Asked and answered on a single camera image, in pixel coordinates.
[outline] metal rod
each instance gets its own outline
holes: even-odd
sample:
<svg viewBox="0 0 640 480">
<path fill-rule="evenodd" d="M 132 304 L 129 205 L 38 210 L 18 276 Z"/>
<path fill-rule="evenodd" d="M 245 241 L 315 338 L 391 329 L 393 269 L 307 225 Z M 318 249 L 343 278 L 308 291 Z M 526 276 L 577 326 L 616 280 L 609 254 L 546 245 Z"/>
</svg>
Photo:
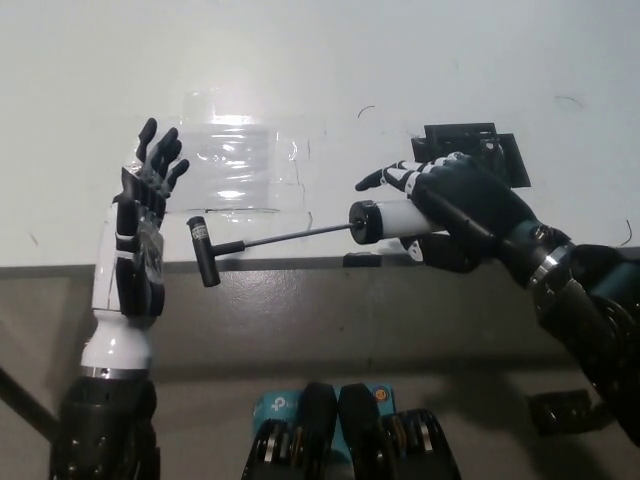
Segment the metal rod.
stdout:
<svg viewBox="0 0 640 480">
<path fill-rule="evenodd" d="M 333 227 L 315 228 L 313 230 L 306 230 L 304 232 L 288 233 L 287 235 L 280 235 L 278 237 L 263 238 L 262 240 L 244 242 L 244 246 L 245 248 L 257 247 L 258 245 L 266 245 L 267 243 L 282 242 L 283 240 L 292 240 L 294 238 L 310 237 L 311 235 L 319 235 L 321 233 L 337 232 L 338 230 L 346 230 L 355 226 L 356 225 L 353 223 L 346 223 L 344 225 L 335 225 Z"/>
</svg>

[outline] robotic arm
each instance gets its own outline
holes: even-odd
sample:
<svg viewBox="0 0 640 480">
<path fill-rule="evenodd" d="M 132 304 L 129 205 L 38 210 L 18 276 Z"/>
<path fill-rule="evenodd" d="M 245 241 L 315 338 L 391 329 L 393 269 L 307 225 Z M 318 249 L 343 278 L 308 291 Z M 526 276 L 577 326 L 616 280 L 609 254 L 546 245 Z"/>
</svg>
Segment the robotic arm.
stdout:
<svg viewBox="0 0 640 480">
<path fill-rule="evenodd" d="M 94 275 L 97 327 L 62 401 L 51 479 L 159 478 L 148 332 L 164 306 L 166 202 L 189 162 L 176 160 L 182 144 L 175 128 L 147 152 L 156 130 L 149 119 L 107 213 Z"/>
<path fill-rule="evenodd" d="M 482 259 L 496 258 L 532 292 L 540 326 L 575 358 L 640 446 L 640 265 L 610 247 L 575 246 L 462 153 L 432 163 L 399 162 L 367 176 L 356 189 L 384 184 L 406 193 L 431 225 L 449 233 L 403 240 L 414 253 L 419 248 L 424 263 L 465 272 Z M 376 215 L 384 217 L 384 211 Z M 385 223 L 382 217 L 379 225 Z"/>
</svg>

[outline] gray floor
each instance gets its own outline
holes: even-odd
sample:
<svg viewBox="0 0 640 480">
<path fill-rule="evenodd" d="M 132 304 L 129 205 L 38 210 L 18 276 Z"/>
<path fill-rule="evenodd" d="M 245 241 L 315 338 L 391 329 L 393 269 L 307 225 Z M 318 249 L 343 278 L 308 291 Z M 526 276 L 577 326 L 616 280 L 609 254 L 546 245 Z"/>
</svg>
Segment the gray floor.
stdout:
<svg viewBox="0 0 640 480">
<path fill-rule="evenodd" d="M 542 440 L 524 396 L 586 386 L 499 267 L 244 272 L 167 279 L 154 327 L 163 478 L 239 478 L 251 411 L 309 379 L 388 381 L 440 418 L 465 479 L 636 478 L 617 426 Z M 92 329 L 91 278 L 0 282 L 0 362 L 49 408 Z M 47 445 L 0 406 L 0 479 L 46 478 Z M 332 471 L 333 478 L 346 472 Z"/>
</svg>

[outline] black hammer head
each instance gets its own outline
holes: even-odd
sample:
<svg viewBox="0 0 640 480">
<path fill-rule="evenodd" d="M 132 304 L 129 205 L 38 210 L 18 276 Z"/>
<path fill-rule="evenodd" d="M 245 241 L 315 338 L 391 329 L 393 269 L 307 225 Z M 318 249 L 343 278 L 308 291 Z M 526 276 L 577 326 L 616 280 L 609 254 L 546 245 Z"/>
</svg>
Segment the black hammer head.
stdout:
<svg viewBox="0 0 640 480">
<path fill-rule="evenodd" d="M 198 268 L 205 287 L 220 285 L 220 274 L 216 266 L 216 255 L 209 238 L 209 230 L 203 217 L 192 217 L 187 222 L 191 230 L 191 241 L 196 252 Z"/>
</svg>

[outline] transparent plastic bag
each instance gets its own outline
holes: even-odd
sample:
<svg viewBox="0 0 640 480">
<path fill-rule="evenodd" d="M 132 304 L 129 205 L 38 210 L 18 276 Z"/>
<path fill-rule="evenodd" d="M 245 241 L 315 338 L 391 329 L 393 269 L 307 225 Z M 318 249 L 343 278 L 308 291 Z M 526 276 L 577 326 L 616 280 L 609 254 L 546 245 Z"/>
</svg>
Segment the transparent plastic bag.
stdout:
<svg viewBox="0 0 640 480">
<path fill-rule="evenodd" d="M 190 94 L 180 121 L 181 156 L 191 162 L 171 212 L 305 213 L 299 141 L 244 115 L 215 115 L 210 95 Z"/>
</svg>

